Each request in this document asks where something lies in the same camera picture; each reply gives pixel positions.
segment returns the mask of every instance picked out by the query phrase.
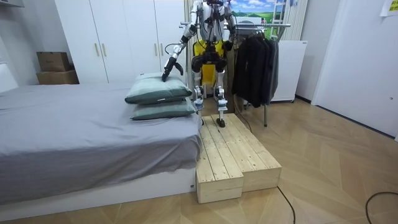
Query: humanoid robot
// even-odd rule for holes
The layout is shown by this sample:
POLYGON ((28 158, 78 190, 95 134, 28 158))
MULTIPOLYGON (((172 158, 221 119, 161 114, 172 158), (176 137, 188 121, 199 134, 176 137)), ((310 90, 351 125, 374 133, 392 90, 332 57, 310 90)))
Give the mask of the humanoid robot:
POLYGON ((230 0, 225 2, 217 0, 195 0, 190 13, 190 23, 186 26, 180 42, 175 44, 173 53, 170 54, 171 57, 166 62, 164 67, 165 71, 162 75, 163 82, 166 82, 173 67, 176 67, 181 74, 183 74, 181 65, 177 63, 177 58, 181 51, 187 46, 191 37, 197 34, 197 27, 200 26, 200 35, 202 39, 206 41, 206 47, 202 46, 205 48, 205 52, 192 59, 192 77, 194 85, 193 100, 200 114, 200 111, 203 109, 203 89, 200 87, 201 67, 203 64, 215 65, 215 95, 218 99, 217 107, 220 116, 216 121, 221 128, 225 127, 224 111, 227 110, 227 101, 224 97, 223 88, 226 59, 217 54, 215 45, 219 41, 223 41, 224 20, 226 20, 228 23, 227 29, 229 30, 230 35, 229 40, 223 42, 223 47, 224 50, 231 50, 233 46, 236 24, 233 19, 229 1, 230 0))

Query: pillow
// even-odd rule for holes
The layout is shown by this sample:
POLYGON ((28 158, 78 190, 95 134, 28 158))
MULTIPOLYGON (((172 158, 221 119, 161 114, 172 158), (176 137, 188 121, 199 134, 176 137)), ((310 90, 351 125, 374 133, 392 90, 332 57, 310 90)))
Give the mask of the pillow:
POLYGON ((157 118, 175 118, 195 113, 197 109, 189 98, 179 101, 156 103, 151 105, 136 105, 131 119, 145 120, 157 118))
POLYGON ((137 77, 125 97, 126 103, 151 104, 183 99, 192 91, 178 78, 168 77, 162 81, 162 73, 149 73, 137 77))

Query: robot leg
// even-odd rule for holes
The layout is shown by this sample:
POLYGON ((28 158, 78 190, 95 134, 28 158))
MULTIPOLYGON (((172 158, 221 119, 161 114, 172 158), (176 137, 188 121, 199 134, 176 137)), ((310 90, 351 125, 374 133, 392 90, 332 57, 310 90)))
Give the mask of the robot leg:
POLYGON ((193 102, 198 110, 198 115, 201 118, 201 110, 203 106, 203 88, 200 86, 201 80, 201 66, 203 65, 203 56, 198 55, 192 59, 192 79, 193 79, 193 102))
POLYGON ((226 61, 222 60, 220 63, 216 65, 216 96, 217 96, 217 108, 218 108, 218 114, 219 118, 217 118, 217 123, 218 125, 223 128, 225 127, 225 121, 224 121, 224 111, 227 110, 226 104, 227 100, 225 99, 225 91, 224 91, 224 74, 225 70, 224 67, 226 65, 226 61))

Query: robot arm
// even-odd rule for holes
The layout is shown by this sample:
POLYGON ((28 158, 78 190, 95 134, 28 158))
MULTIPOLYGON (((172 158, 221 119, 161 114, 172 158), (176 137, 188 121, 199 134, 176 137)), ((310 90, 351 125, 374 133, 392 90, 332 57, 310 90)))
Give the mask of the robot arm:
POLYGON ((229 30, 229 40, 224 43, 225 49, 230 51, 235 41, 236 24, 232 15, 230 3, 225 6, 225 19, 228 23, 227 29, 229 30))
POLYGON ((183 69, 181 65, 177 63, 177 59, 182 50, 187 46, 188 41, 197 33, 197 18, 199 11, 202 9, 201 4, 201 0, 195 0, 192 4, 190 23, 185 27, 180 42, 174 46, 173 54, 164 66, 164 73, 162 75, 163 82, 166 82, 166 78, 173 69, 173 66, 175 66, 180 71, 181 75, 183 75, 183 69))

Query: landscape picture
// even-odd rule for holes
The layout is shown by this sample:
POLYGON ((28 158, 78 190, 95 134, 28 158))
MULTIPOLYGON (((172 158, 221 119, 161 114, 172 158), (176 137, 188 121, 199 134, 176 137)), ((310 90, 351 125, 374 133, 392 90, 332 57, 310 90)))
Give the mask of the landscape picture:
MULTIPOLYGON (((233 15, 238 18, 238 21, 244 20, 245 17, 258 17, 259 21, 272 23, 276 1, 282 2, 283 0, 231 0, 230 3, 233 15)), ((281 6, 277 7, 275 19, 280 18, 281 10, 281 6)), ((271 29, 268 28, 265 33, 269 36, 271 29)))

